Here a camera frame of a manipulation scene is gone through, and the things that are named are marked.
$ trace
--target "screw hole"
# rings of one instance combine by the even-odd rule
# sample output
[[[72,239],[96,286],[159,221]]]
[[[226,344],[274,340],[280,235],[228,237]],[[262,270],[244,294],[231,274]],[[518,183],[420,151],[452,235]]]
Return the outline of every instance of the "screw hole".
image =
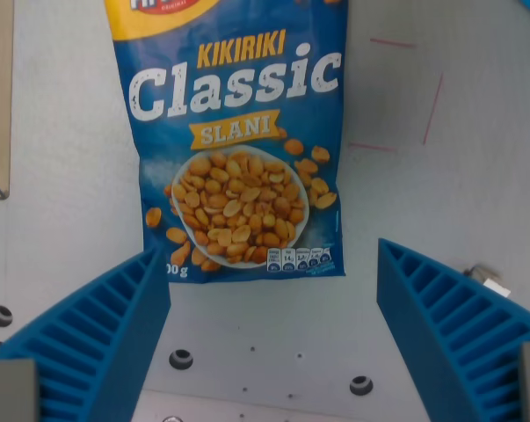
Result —
[[[365,396],[370,393],[373,388],[374,383],[367,376],[361,375],[352,378],[350,389],[355,396]]]
[[[3,305],[0,305],[0,327],[8,327],[12,324],[12,313]]]
[[[185,349],[178,349],[169,356],[169,364],[178,371],[188,369],[193,363],[194,358],[191,353]]]

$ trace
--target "yellow label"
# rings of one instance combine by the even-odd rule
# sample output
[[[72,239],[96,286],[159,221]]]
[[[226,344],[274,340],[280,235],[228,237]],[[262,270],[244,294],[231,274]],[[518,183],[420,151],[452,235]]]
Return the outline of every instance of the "yellow label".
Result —
[[[230,119],[189,125],[194,135],[191,149],[219,148],[239,142],[280,136],[276,127],[279,114],[280,110],[266,110]]]
[[[105,0],[113,39],[135,40],[195,20],[220,0]]]

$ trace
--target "yellow logo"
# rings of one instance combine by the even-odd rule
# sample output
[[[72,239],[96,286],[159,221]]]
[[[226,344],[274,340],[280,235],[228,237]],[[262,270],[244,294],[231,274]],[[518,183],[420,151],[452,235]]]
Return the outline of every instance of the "yellow logo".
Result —
[[[105,6],[113,39],[122,41],[179,28],[212,9],[219,1],[105,0]]]

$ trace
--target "nutrition label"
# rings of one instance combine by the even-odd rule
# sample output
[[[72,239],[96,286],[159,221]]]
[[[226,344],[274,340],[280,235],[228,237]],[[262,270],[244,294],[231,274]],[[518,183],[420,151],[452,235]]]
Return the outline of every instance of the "nutrition label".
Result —
[[[329,248],[271,248],[268,250],[266,270],[269,273],[306,271],[329,261]]]

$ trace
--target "peanut bag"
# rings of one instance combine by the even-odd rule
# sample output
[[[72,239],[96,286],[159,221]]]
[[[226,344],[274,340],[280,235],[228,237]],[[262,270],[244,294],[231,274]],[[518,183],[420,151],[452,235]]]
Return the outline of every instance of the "peanut bag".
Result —
[[[346,0],[105,0],[171,281],[344,275]]]

